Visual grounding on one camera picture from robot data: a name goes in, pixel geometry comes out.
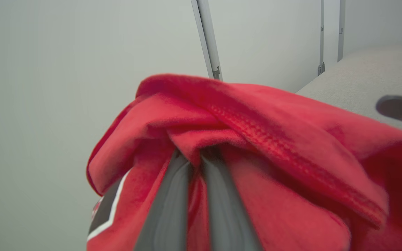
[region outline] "red cloth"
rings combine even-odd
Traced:
[[[265,250],[402,250],[402,130],[306,97],[192,76],[144,80],[96,145],[87,177],[125,178],[89,251],[132,250],[175,146],[198,168],[219,145]],[[188,250],[209,250],[207,192],[189,190]]]

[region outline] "red fabric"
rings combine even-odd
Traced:
[[[219,145],[265,250],[402,250],[402,130],[296,94],[192,76],[144,80],[96,145],[103,195],[131,170],[89,251],[131,250],[175,146]],[[209,250],[206,185],[190,184],[188,250]]]

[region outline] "red garment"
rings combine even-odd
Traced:
[[[265,250],[402,250],[402,130],[279,89],[176,75],[144,80],[92,152],[99,195],[124,178],[87,249],[132,250],[175,146],[198,168],[212,145]],[[209,250],[201,175],[188,219],[188,250]]]

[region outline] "gray surface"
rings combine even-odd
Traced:
[[[344,57],[335,67],[297,92],[402,129],[375,104],[384,95],[402,95],[402,46],[380,47]]]

